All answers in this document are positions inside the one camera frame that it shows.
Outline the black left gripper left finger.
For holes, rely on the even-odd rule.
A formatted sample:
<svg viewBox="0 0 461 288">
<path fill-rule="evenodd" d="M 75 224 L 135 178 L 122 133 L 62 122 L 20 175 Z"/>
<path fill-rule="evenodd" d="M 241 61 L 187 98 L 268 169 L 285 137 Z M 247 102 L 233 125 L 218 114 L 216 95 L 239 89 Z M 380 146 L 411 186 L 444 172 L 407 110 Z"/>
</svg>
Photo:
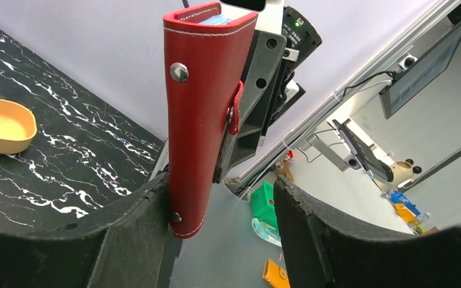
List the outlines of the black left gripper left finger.
<svg viewBox="0 0 461 288">
<path fill-rule="evenodd" d="M 168 233 L 167 173 L 53 230 L 0 232 L 0 287 L 155 287 Z"/>
</svg>

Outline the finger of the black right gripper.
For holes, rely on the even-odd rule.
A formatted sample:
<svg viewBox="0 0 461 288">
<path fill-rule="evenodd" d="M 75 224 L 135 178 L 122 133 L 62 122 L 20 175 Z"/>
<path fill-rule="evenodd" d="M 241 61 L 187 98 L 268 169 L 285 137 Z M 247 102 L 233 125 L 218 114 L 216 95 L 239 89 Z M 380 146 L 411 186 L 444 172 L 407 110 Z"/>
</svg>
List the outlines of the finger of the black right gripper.
<svg viewBox="0 0 461 288">
<path fill-rule="evenodd" d="M 259 146 L 262 129 L 274 89 L 287 40 L 284 36 L 256 30 L 241 75 L 243 92 L 233 115 L 239 117 L 239 132 L 227 132 L 222 141 L 212 181 L 220 183 L 235 166 L 252 158 Z"/>
</svg>

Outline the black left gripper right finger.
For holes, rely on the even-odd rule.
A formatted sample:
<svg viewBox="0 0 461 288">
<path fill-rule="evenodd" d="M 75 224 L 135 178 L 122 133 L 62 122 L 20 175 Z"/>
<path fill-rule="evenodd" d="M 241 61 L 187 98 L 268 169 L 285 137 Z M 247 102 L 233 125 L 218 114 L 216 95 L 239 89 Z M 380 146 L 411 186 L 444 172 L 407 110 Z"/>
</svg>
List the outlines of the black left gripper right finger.
<svg viewBox="0 0 461 288">
<path fill-rule="evenodd" d="M 283 176 L 274 203 L 291 287 L 461 287 L 461 225 L 428 235 L 386 229 Z"/>
</svg>

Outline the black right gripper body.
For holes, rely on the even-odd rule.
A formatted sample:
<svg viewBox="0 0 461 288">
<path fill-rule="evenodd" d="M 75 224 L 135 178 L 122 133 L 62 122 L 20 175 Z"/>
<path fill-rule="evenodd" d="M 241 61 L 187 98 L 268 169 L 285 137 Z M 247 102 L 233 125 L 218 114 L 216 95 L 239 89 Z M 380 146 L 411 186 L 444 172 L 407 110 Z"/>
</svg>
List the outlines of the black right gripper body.
<svg viewBox="0 0 461 288">
<path fill-rule="evenodd" d="M 282 36 L 287 40 L 280 64 L 277 84 L 268 108 L 267 118 L 262 128 L 262 139 L 265 139 L 269 127 L 306 92 L 299 85 L 293 96 L 286 89 L 294 79 L 298 68 L 321 44 L 322 38 L 314 25 L 298 10 L 290 6 L 283 8 Z"/>
</svg>

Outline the red leather card holder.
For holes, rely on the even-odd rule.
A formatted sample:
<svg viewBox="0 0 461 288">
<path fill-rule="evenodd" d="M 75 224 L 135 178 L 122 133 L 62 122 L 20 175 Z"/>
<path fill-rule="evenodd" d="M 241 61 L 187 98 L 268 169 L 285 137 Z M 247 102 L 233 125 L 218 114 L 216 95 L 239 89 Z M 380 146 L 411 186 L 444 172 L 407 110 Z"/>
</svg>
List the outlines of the red leather card holder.
<svg viewBox="0 0 461 288">
<path fill-rule="evenodd" d="M 219 2 L 210 2 L 163 18 L 170 228 L 180 239 L 202 227 L 223 138 L 239 130 L 232 106 L 243 92 L 258 14 L 210 24 L 221 11 Z"/>
</svg>

